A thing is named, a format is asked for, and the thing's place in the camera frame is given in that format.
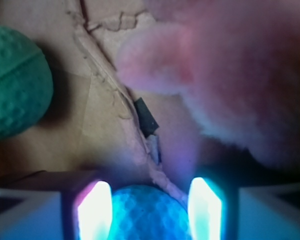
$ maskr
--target led light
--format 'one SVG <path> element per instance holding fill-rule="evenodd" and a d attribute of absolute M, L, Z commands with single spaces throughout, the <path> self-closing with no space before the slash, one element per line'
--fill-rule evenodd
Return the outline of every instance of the led light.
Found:
<path fill-rule="evenodd" d="M 193 239 L 221 238 L 222 201 L 207 179 L 192 180 L 188 197 L 189 225 Z"/>
<path fill-rule="evenodd" d="M 77 208 L 79 237 L 106 240 L 112 223 L 111 187 L 105 181 L 98 181 L 89 190 Z"/>

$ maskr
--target pink fluffy object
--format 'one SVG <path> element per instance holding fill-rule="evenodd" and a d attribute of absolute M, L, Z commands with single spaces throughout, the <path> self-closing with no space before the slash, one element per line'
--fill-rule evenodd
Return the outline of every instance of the pink fluffy object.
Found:
<path fill-rule="evenodd" d="M 300 0 L 146 0 L 158 20 L 115 62 L 135 90 L 180 94 L 205 135 L 300 173 Z"/>

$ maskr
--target ball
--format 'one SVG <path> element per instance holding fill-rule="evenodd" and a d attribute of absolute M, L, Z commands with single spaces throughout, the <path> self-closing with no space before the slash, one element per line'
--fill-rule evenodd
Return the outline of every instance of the ball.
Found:
<path fill-rule="evenodd" d="M 36 124 L 53 95 L 41 49 L 22 33 L 0 26 L 0 140 Z"/>
<path fill-rule="evenodd" d="M 163 191 L 146 185 L 121 188 L 112 195 L 109 240 L 187 240 L 186 210 Z"/>

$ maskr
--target cardboard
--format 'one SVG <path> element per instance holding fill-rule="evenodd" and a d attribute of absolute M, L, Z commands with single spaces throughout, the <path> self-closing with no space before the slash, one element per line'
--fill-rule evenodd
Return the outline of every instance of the cardboard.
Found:
<path fill-rule="evenodd" d="M 132 31 L 154 22 L 140 0 L 0 0 L 0 25 L 41 47 L 54 81 L 42 120 L 0 141 L 0 176 L 104 169 L 122 185 L 153 182 L 186 206 L 187 195 L 153 162 L 134 98 L 111 63 Z"/>

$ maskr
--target black object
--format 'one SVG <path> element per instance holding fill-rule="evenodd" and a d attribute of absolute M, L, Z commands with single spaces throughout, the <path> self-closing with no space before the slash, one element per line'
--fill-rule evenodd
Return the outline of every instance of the black object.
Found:
<path fill-rule="evenodd" d="M 153 135 L 159 128 L 155 118 L 152 116 L 144 100 L 140 97 L 134 102 L 136 113 L 138 114 L 140 129 L 145 138 Z"/>

